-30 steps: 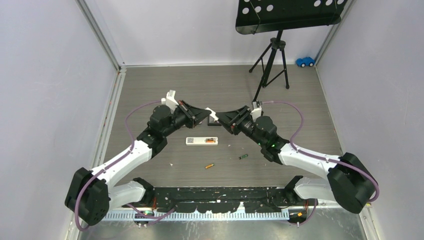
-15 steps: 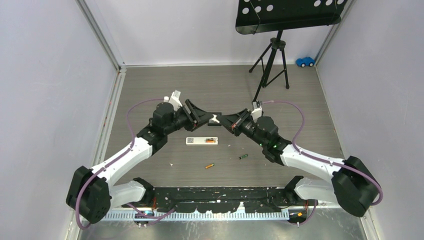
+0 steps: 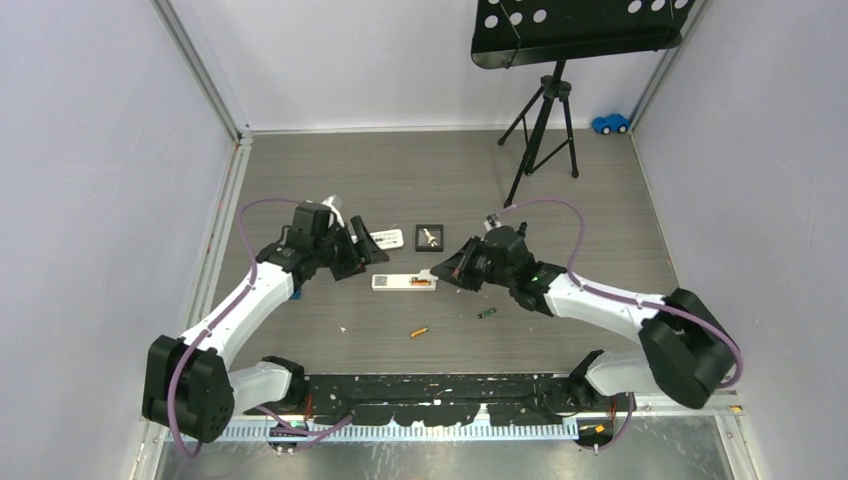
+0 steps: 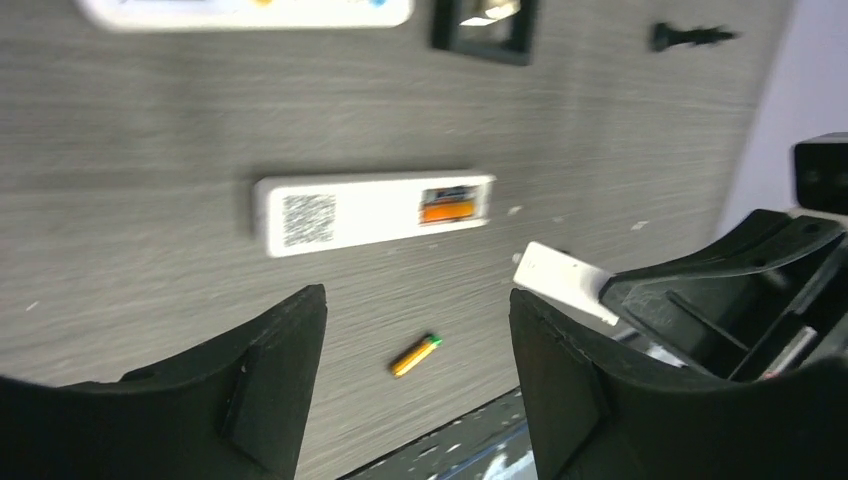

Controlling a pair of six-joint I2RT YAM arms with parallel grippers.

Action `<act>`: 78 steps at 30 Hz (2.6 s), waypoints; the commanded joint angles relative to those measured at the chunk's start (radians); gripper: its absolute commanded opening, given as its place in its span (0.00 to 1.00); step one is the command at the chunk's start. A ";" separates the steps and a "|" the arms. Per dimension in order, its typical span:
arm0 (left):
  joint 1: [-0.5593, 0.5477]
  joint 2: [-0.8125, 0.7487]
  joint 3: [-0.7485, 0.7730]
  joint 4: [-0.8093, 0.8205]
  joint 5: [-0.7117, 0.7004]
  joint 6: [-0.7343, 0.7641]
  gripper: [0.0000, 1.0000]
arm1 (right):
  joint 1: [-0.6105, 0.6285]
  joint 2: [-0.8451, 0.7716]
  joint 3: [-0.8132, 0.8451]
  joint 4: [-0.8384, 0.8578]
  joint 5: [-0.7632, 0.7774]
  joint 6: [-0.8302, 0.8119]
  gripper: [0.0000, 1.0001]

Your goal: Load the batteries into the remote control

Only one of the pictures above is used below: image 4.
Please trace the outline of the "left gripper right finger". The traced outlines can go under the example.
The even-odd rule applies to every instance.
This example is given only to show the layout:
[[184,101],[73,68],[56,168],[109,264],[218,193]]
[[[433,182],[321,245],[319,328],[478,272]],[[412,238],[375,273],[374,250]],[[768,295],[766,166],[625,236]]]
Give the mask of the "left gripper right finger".
[[541,479],[843,479],[847,359],[752,383],[674,367],[510,295]]

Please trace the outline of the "white remote control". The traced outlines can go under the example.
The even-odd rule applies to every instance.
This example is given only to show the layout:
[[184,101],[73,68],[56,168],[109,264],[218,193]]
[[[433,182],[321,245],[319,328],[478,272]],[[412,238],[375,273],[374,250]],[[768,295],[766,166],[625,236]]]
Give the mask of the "white remote control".
[[[470,170],[266,177],[253,187],[254,227],[271,258],[484,226],[492,174]],[[428,189],[476,186],[476,215],[422,224]]]
[[412,0],[81,0],[95,25],[115,32],[380,29],[406,22]]

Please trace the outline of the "white battery cover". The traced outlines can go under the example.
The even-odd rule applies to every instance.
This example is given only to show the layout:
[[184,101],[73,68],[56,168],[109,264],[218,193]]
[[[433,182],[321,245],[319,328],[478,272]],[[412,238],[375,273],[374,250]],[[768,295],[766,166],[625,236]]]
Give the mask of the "white battery cover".
[[533,241],[526,246],[513,276],[520,287],[616,326],[619,317],[600,302],[613,274],[567,253]]

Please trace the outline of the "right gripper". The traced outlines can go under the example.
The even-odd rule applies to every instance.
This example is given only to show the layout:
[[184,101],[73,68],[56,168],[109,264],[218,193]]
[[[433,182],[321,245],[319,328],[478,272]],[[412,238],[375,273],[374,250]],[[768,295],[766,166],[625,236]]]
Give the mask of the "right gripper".
[[701,317],[722,327],[722,376],[748,382],[798,365],[847,309],[842,223],[757,209],[700,251],[614,275],[602,305],[657,332]]

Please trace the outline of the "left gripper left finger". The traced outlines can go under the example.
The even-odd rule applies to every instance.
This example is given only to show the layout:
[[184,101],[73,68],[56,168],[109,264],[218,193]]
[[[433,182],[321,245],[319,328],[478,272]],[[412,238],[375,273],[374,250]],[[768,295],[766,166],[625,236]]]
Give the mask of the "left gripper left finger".
[[309,285],[112,383],[1,381],[5,479],[292,479],[327,323]]

